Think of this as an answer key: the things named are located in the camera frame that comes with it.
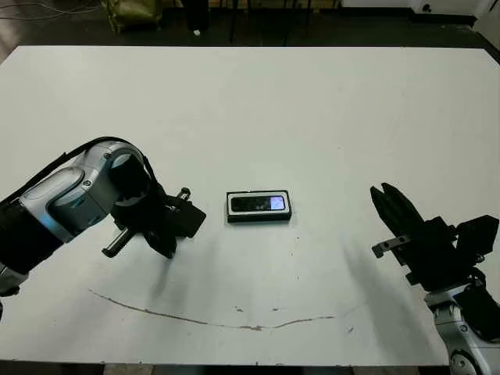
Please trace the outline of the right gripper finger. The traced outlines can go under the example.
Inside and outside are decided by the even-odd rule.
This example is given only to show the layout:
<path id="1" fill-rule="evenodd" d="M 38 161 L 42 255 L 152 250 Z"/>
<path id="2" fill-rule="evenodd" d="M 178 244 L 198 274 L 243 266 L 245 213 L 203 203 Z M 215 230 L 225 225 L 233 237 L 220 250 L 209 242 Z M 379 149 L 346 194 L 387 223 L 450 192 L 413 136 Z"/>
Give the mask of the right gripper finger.
<path id="1" fill-rule="evenodd" d="M 389 183 L 382 183 L 385 195 L 390 199 L 394 209 L 398 212 L 398 224 L 402 235 L 408 234 L 413 227 L 423 222 L 422 216 L 411 201 L 395 186 Z"/>
<path id="2" fill-rule="evenodd" d="M 376 187 L 370 188 L 370 195 L 376 211 L 387 228 L 395 237 L 402 235 L 401 228 L 398 224 L 398 212 L 394 209 L 390 199 Z"/>

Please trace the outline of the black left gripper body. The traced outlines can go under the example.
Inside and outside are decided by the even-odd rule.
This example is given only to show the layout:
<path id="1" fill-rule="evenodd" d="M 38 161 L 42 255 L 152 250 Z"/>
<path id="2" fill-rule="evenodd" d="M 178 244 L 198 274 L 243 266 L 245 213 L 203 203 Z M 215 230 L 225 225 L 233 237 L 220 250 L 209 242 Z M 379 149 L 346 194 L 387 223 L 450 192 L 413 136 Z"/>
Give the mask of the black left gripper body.
<path id="1" fill-rule="evenodd" d="M 189 202 L 190 196 L 188 188 L 182 188 L 176 196 L 167 195 L 162 188 L 157 188 L 133 205 L 115 204 L 111 217 L 120 232 L 102 249 L 102 253 L 106 257 L 115 257 L 136 234 L 145 238 L 145 231 L 148 230 L 168 231 L 176 237 L 169 219 L 180 210 L 173 204 L 179 201 Z"/>

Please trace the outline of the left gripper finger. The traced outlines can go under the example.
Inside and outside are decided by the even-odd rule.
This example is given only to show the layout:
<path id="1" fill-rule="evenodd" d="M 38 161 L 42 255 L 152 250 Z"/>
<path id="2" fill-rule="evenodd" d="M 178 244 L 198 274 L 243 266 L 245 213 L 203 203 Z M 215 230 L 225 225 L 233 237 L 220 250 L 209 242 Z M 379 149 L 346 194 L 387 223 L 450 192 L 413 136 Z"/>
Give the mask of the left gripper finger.
<path id="1" fill-rule="evenodd" d="M 153 250 L 166 258 L 173 258 L 177 250 L 177 240 L 168 231 L 145 231 L 145 240 Z"/>

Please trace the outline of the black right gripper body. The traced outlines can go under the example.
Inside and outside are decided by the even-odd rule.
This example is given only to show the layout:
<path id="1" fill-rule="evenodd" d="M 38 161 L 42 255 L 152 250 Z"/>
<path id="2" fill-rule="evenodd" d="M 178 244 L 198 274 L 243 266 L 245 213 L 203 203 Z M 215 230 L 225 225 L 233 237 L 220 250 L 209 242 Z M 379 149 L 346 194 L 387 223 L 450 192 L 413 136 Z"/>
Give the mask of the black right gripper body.
<path id="1" fill-rule="evenodd" d="M 441 217 L 402 226 L 394 237 L 372 247 L 379 259 L 390 252 L 408 268 L 406 280 L 425 291 L 440 291 L 466 282 L 474 272 L 473 257 L 454 245 L 457 230 Z"/>

